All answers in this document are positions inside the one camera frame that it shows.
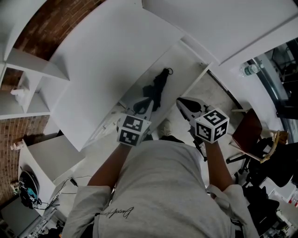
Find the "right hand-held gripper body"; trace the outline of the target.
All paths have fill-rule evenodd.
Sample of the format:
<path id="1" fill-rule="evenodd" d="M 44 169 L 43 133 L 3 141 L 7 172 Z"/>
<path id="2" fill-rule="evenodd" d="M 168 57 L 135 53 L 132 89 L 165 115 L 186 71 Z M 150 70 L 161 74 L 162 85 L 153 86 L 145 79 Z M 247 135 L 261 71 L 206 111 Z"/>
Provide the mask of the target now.
<path id="1" fill-rule="evenodd" d="M 204 112 L 190 114 L 190 134 L 194 144 L 207 160 L 205 143 L 215 143 L 228 132 L 230 118 L 220 109 L 205 107 Z"/>

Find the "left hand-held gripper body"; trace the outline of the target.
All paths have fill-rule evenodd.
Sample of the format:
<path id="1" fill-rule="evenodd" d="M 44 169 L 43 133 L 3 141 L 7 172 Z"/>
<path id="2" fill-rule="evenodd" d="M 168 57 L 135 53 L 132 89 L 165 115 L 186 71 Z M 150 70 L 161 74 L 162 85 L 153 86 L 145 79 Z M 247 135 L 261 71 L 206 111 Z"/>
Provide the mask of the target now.
<path id="1" fill-rule="evenodd" d="M 117 141 L 128 146 L 139 145 L 149 132 L 151 121 L 137 117 L 136 112 L 125 110 L 117 121 Z"/>

